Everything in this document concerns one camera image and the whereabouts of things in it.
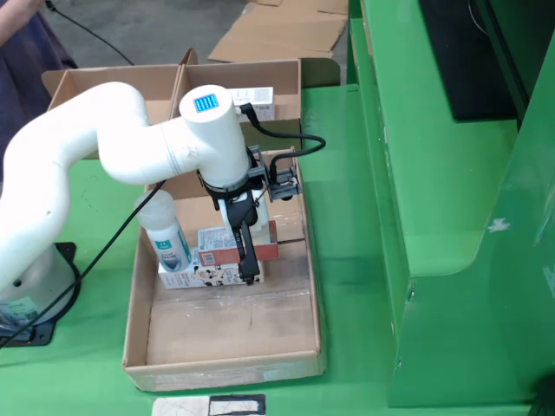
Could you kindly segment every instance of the bottle label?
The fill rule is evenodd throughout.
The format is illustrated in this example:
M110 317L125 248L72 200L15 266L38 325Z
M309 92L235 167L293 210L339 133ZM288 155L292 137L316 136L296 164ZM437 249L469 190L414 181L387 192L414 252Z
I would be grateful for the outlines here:
M9 303L0 303L0 315L11 323L24 324L38 316L36 306L26 296Z
M172 248L172 242L170 240L157 241L156 247L158 247L160 250L169 250Z
M158 249L158 257L166 271L174 272L183 270L191 262L191 252L183 236L183 231L164 241L154 241Z

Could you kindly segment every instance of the concrete floor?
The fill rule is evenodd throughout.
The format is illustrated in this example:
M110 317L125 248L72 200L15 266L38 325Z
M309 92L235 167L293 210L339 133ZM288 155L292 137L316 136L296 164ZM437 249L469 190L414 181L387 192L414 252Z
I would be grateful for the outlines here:
M64 14L111 42L135 65L176 63L193 47L200 62L232 26L245 0L55 0ZM56 34L82 67L127 65L112 49L56 13L44 9ZM347 30L335 46L342 74Z

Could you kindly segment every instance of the open cardboard box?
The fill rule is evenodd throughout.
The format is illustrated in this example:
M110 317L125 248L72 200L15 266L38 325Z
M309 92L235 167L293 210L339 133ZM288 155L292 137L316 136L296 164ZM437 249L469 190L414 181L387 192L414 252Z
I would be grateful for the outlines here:
M42 83L52 95L48 111L92 87L118 81L139 90L147 103L148 119L151 124L170 120L180 73L185 65L196 64L197 59L194 49L189 49L181 62L174 65L82 68L45 72L42 75ZM89 155L88 159L98 159L98 152Z
M273 132L300 133L301 130L301 61L220 63L188 65L180 73L173 117L180 116L179 104L191 89L216 84L224 88L274 88L275 120L262 121ZM299 139L274 139L261 134L249 121L241 123L247 146L260 145L264 150L301 148Z
M272 156L281 152L269 153ZM297 164L284 159L282 168ZM190 246L223 224L196 173L169 179ZM303 194L268 202L279 259L253 286L166 290L144 230L135 255L123 370L140 390L171 391L322 374L321 322Z
M178 65L84 68L49 71L42 82L52 95L49 110L78 94L105 82L120 81L137 88L147 102L151 124L180 116L183 96L200 85L216 84L225 88L273 87L276 119L262 126L280 133L301 131L302 88L323 87L339 83L339 67L330 59L305 58L289 61L224 63L197 65L193 49L187 50ZM299 149L299 139L274 139L264 136L247 121L241 123L248 146L262 150ZM98 159L98 153L88 156Z

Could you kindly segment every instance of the green machine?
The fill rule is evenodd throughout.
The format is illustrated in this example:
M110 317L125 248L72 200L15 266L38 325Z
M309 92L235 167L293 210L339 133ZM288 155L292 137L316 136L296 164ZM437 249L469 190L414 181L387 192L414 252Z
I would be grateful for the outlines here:
M348 82L395 339L390 406L527 401L555 372L555 42L537 19L554 10L540 3L477 2L519 123L454 118L418 1L350 4Z

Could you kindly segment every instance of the person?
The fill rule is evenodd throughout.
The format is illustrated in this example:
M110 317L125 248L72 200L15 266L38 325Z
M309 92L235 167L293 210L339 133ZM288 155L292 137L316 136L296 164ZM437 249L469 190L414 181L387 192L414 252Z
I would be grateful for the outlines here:
M8 143L49 106L42 73L76 68L39 13L43 5L44 0L0 0L0 190Z

